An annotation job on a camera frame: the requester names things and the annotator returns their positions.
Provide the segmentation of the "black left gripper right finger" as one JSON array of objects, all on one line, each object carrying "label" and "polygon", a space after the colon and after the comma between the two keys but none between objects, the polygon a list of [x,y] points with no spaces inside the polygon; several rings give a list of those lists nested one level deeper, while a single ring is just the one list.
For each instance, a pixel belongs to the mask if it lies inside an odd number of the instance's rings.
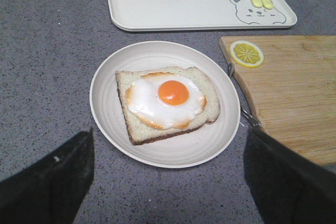
[{"label": "black left gripper right finger", "polygon": [[335,174],[258,128],[249,130],[245,181],[264,223],[335,223]]}]

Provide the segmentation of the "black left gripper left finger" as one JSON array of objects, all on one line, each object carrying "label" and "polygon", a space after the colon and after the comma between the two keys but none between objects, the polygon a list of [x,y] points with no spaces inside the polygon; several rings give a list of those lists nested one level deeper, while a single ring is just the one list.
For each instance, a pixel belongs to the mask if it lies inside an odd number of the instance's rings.
[{"label": "black left gripper left finger", "polygon": [[82,131],[1,182],[1,223],[73,223],[93,178],[93,132]]}]

